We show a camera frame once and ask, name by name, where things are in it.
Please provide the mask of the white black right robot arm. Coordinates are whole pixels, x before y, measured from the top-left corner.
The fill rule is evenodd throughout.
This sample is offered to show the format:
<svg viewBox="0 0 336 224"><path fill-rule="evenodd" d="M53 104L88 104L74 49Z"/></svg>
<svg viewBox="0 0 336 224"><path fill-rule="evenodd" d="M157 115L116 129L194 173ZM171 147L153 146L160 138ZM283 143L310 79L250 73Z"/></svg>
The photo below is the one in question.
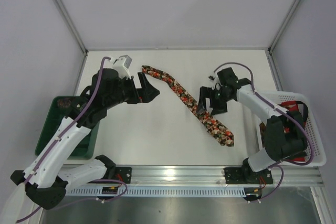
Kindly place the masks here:
<svg viewBox="0 0 336 224"><path fill-rule="evenodd" d="M226 113L228 102L234 100L250 109L266 127L263 148L244 159L236 172L244 182L252 183L279 163L293 163L296 155L312 149L304 127L308 116L263 97L256 90L253 77L240 79L229 67L216 69L211 79L215 81L212 87L199 89L197 115L204 116L208 112L206 100L210 101L211 115Z"/></svg>

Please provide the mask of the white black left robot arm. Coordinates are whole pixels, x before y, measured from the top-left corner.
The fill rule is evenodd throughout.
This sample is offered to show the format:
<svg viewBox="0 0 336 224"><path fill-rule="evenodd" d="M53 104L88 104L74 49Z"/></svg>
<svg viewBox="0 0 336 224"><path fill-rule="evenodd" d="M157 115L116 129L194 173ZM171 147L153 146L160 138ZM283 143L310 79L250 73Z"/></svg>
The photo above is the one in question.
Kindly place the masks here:
<svg viewBox="0 0 336 224"><path fill-rule="evenodd" d="M37 159L25 170L16 170L11 180L25 185L26 196L38 206L50 210L65 194L95 180L115 178L116 164L99 155L88 164L62 173L60 170L78 144L107 116L107 111L121 103L153 101L160 91L138 72L141 87L132 77L121 77L111 68L100 69L80 96L75 97L62 118L59 128Z"/></svg>

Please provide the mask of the colourful patterned necktie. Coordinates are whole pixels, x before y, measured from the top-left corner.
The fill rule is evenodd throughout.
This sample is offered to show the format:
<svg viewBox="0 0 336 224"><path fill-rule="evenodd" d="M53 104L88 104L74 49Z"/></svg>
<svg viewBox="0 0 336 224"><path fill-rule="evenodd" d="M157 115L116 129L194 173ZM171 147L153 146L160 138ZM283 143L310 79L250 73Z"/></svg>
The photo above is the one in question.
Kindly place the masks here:
<svg viewBox="0 0 336 224"><path fill-rule="evenodd" d="M191 113L200 121L205 127L209 135L211 135L221 146L234 146L234 134L219 120L215 119L209 112L198 114L196 112L198 103L187 92L187 90L179 84L167 72L151 66L142 65L142 72L150 75L153 78L165 82L169 88L177 95L181 102L191 111Z"/></svg>

